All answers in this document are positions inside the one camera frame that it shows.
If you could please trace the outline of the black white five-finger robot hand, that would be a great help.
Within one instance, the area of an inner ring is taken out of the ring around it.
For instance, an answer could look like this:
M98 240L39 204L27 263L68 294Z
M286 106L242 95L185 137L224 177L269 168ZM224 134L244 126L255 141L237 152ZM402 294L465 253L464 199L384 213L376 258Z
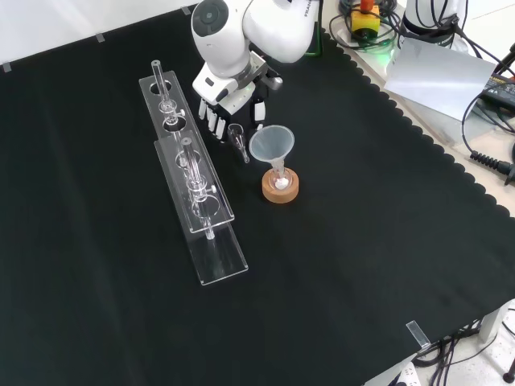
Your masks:
M215 76L205 64L193 81L193 88L200 97L198 116L208 123L212 135L224 142L233 116L249 105L250 120L260 130L266 120L268 92L279 90L282 84L279 73L255 51L250 52L248 65L235 78Z

